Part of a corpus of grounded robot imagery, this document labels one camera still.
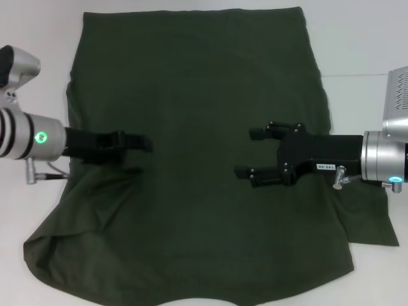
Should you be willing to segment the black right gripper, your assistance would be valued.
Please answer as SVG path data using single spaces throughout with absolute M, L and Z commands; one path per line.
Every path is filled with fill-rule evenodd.
M 249 129 L 251 140 L 280 140 L 276 167 L 235 166 L 238 179 L 247 179 L 253 188 L 292 186 L 309 173 L 332 174 L 343 166 L 352 176 L 361 174 L 361 135 L 312 135 L 301 131 L 303 124 L 270 121 L 264 128 Z

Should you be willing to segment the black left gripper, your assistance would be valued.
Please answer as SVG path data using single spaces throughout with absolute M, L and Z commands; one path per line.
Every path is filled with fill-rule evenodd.
M 153 152 L 152 141 L 145 135 L 91 133 L 65 128 L 66 144 L 63 156 L 82 160 L 87 164 L 119 163 L 129 150 Z

